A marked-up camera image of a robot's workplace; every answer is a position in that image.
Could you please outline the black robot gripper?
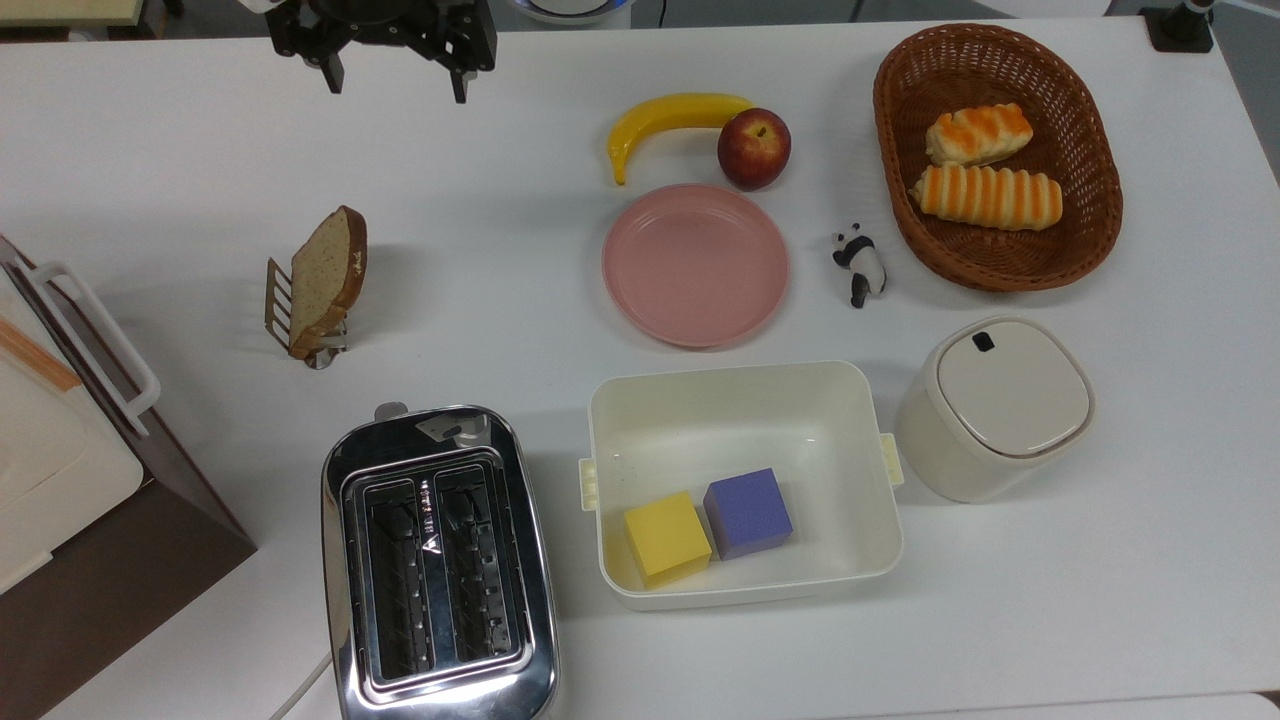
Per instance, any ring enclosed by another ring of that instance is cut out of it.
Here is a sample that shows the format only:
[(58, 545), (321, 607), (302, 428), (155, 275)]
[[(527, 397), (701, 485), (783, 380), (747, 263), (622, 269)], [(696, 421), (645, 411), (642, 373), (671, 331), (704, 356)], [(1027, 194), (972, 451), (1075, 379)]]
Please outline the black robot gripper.
[(343, 90), (339, 53), (349, 44), (410, 47), (440, 64), (457, 104), (467, 102), (470, 72), (495, 65), (485, 1), (269, 1), (265, 20), (275, 51), (320, 69), (332, 94)]

